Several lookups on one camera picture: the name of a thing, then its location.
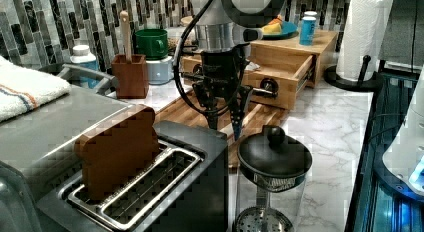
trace bread slice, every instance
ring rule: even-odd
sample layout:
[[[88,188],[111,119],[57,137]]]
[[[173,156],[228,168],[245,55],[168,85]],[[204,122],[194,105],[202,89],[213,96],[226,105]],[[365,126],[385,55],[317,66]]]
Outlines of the bread slice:
[[[82,181],[91,200],[113,194],[159,154],[154,120],[152,108],[137,105],[77,139],[74,150],[83,160]]]

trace plate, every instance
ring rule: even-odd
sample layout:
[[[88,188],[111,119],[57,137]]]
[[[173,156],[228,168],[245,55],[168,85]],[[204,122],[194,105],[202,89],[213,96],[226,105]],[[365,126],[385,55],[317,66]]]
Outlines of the plate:
[[[297,26],[295,24],[283,21],[283,31],[281,34],[264,34],[263,39],[289,39],[297,34]]]

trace blue glass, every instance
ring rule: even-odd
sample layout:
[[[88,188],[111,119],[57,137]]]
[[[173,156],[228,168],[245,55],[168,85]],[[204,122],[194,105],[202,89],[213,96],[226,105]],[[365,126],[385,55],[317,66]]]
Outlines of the blue glass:
[[[315,33],[315,22],[316,18],[314,17],[303,18],[299,42],[301,45],[312,45]]]

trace wall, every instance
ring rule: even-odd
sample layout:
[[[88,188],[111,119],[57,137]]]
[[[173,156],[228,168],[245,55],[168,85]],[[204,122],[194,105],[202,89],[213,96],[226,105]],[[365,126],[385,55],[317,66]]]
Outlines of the wall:
[[[84,43],[97,56],[100,69],[110,73],[111,59],[123,53],[122,9],[129,9],[133,30],[177,26],[180,18],[191,15],[190,0],[0,1],[0,55],[34,69],[70,62],[72,47]],[[348,1],[287,0],[282,14],[297,24],[304,11],[316,10],[321,29],[342,31]]]
[[[380,59],[407,65],[424,64],[424,0],[394,0]]]

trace dish towel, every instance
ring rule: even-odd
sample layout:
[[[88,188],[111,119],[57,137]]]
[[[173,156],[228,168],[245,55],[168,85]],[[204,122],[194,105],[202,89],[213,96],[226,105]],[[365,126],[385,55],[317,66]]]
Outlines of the dish towel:
[[[0,56],[0,121],[34,110],[70,91],[67,81],[16,66]]]

